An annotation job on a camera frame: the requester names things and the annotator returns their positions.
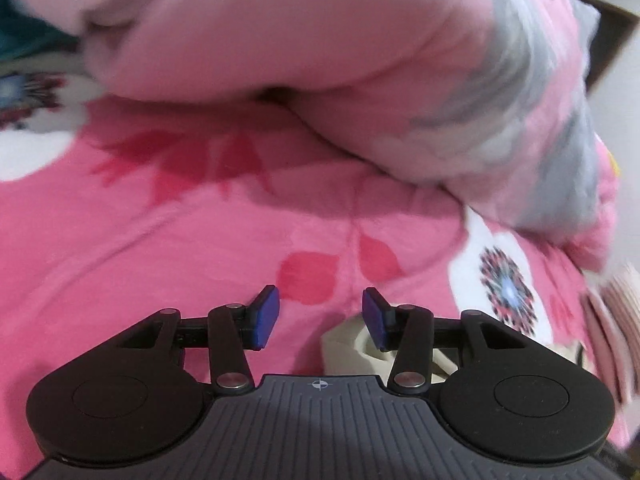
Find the beige object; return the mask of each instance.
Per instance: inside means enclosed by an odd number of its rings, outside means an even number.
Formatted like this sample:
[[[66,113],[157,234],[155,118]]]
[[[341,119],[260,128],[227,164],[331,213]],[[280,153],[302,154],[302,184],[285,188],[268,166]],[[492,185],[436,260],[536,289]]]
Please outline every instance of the beige object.
[[[568,346],[550,345],[548,348],[573,363],[581,360],[585,370],[593,373],[593,364],[583,355],[579,341]],[[329,376],[378,375],[386,384],[395,357],[395,352],[384,353],[376,348],[359,314],[322,336],[324,373]],[[431,384],[444,382],[458,369],[455,363],[437,349],[433,351],[433,363],[438,372],[431,375]]]

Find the red flower print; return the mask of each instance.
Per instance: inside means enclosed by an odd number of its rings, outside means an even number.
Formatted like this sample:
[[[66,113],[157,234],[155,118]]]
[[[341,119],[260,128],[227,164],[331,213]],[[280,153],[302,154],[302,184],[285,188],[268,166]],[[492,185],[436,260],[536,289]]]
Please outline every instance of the red flower print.
[[[324,253],[290,254],[281,264],[277,285],[280,297],[304,305],[329,301],[334,295],[338,256]]]
[[[371,283],[388,282],[402,276],[398,258],[391,248],[364,233],[360,233],[358,257],[360,270]]]
[[[180,200],[207,177],[209,143],[204,137],[182,140],[162,160],[154,179],[152,205]]]
[[[140,132],[122,142],[106,146],[103,149],[111,157],[92,169],[92,174],[104,174],[105,187],[148,164],[153,158],[171,146],[175,146],[182,136],[162,130]]]
[[[214,174],[215,179],[220,182],[220,191],[225,198],[229,198],[231,192],[230,181],[244,174],[254,174],[264,190],[273,194],[269,174],[253,141],[245,134],[238,134],[232,137],[220,154]]]

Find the teal fabric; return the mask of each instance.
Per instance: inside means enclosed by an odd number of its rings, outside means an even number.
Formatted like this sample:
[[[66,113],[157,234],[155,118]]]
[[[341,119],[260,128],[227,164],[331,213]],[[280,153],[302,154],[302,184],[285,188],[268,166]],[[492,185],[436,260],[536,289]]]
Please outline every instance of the teal fabric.
[[[48,23],[19,12],[12,0],[0,0],[0,61],[36,54],[75,41]]]

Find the pink blanket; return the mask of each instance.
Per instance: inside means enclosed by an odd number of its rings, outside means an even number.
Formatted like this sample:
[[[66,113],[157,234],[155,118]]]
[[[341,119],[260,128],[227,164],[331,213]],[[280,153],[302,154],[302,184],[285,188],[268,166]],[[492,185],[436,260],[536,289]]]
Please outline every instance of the pink blanket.
[[[561,250],[484,220],[440,187],[380,173],[284,108],[115,97],[85,107],[99,93],[86,78],[20,77],[0,78],[4,90],[28,84],[14,96],[37,104],[4,113],[0,131],[0,154],[12,154],[0,156],[9,478],[40,459],[24,407],[45,374],[156,310],[204,316],[268,283],[282,310],[268,348],[249,355],[257,378],[319,374],[320,336],[355,314],[372,284],[437,316],[478,308],[540,342],[590,346],[584,280]],[[187,355],[200,380],[206,359]]]
[[[580,245],[581,266],[606,258],[612,194],[598,190],[609,177],[582,79],[597,12],[578,0],[21,4],[82,35],[114,94],[202,103],[286,86],[287,105],[337,146]]]

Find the black circular pad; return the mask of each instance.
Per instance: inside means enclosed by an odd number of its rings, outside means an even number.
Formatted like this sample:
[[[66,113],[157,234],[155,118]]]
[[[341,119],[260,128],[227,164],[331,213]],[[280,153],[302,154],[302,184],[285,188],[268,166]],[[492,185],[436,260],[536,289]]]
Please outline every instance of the black circular pad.
[[[511,413],[523,416],[551,416],[569,403],[562,384],[537,375],[518,375],[500,381],[495,400]]]
[[[145,383],[123,375],[103,376],[80,384],[73,400],[85,415],[116,418],[142,407],[148,396]]]
[[[152,352],[98,348],[36,384],[27,419],[43,452],[116,466],[185,437],[202,413],[202,386]]]
[[[481,452],[516,463],[597,451],[615,415],[604,384],[559,356],[534,360],[524,352],[492,351],[443,384],[438,403],[450,428]]]

